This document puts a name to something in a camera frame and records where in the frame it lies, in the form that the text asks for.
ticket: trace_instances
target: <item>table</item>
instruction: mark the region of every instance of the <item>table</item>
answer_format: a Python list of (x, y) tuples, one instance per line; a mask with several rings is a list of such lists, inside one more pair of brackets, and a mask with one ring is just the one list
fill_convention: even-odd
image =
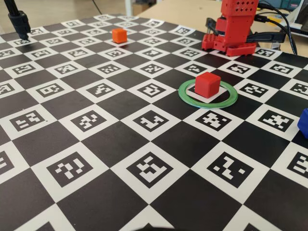
[[(214, 20), (219, 18), (221, 16), (220, 6), (221, 2), (212, 0), (164, 0), (142, 12), (140, 17), (156, 18), (206, 32), (206, 18), (210, 17)], [(274, 27), (260, 22), (254, 22), (251, 29), (253, 32), (275, 31)], [(297, 35), (293, 35), (293, 38), (297, 45), (298, 54), (307, 57), (308, 39)], [(264, 48), (270, 48), (269, 43), (261, 43), (260, 45)], [(293, 53), (288, 37), (281, 45), (281, 50)]]
[[(306, 231), (308, 59), (227, 57), (203, 36), (107, 14), (1, 35), (0, 230)], [(237, 89), (234, 105), (179, 98), (206, 71)]]

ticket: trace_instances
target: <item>red robot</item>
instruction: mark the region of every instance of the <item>red robot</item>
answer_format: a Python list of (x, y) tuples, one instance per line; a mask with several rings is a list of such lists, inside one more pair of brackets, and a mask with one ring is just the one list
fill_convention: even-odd
[(256, 15), (258, 0), (222, 0), (222, 16), (217, 20), (218, 35), (205, 34), (202, 49), (223, 51), (227, 56), (253, 54), (257, 44), (246, 43)]

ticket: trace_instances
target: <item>green ring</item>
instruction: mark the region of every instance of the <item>green ring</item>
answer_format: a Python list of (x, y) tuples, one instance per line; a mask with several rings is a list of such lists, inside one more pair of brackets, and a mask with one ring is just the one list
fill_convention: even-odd
[(186, 102), (186, 103), (188, 103), (192, 106), (200, 107), (200, 108), (206, 108), (206, 109), (210, 109), (210, 108), (211, 109), (219, 109), (219, 108), (229, 107), (237, 101), (238, 94), (237, 94), (236, 89), (233, 86), (231, 86), (229, 83), (226, 83), (226, 82), (223, 82), (223, 81), (220, 82), (220, 85), (223, 88), (227, 89), (229, 94), (230, 94), (230, 97), (227, 100), (220, 102), (220, 103), (201, 103), (199, 101), (196, 101), (196, 100), (192, 99), (191, 97), (189, 97), (186, 93), (186, 89), (188, 87), (190, 87), (191, 85), (193, 85), (195, 82), (196, 82), (195, 79), (188, 80), (188, 81), (182, 83), (180, 88), (179, 88), (180, 98), (184, 102)]

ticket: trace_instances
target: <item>wooden table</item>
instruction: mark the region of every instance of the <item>wooden table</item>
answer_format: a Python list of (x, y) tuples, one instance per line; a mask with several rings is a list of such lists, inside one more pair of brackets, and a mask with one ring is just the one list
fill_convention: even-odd
[[(207, 17), (217, 19), (221, 16), (221, 2), (212, 0), (164, 0), (159, 4), (139, 14), (140, 17), (155, 18), (170, 23), (189, 26), (206, 32), (205, 20)], [(254, 22), (253, 32), (275, 31), (275, 27), (268, 24)], [(293, 35), (299, 55), (308, 57), (308, 39)], [(261, 47), (270, 48), (270, 43), (261, 43)], [(283, 52), (292, 53), (289, 39), (281, 45)]]

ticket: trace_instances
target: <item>blue object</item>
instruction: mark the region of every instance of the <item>blue object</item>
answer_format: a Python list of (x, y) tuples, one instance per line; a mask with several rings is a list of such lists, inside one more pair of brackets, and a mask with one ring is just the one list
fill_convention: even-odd
[(297, 126), (304, 134), (305, 138), (308, 139), (308, 108), (303, 110)]

